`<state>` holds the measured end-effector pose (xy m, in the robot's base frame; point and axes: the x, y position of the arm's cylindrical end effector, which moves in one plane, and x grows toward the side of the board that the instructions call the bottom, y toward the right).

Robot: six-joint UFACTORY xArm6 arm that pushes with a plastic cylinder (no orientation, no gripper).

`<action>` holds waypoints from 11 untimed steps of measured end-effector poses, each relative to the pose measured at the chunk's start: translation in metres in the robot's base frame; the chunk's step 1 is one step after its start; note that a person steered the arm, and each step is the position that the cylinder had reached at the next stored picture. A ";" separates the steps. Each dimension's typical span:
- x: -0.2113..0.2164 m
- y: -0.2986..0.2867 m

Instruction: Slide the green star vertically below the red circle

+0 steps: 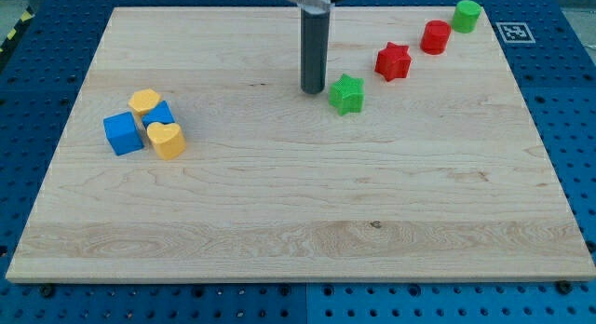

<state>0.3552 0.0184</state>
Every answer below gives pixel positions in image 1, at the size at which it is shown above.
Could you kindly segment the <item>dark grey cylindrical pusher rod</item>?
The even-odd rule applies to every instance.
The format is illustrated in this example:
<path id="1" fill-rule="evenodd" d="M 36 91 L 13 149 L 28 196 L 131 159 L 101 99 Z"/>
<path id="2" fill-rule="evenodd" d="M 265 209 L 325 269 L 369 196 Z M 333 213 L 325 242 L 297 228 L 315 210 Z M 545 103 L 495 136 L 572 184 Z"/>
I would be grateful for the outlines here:
<path id="1" fill-rule="evenodd" d="M 325 88 L 330 13 L 301 11 L 301 89 L 319 94 Z"/>

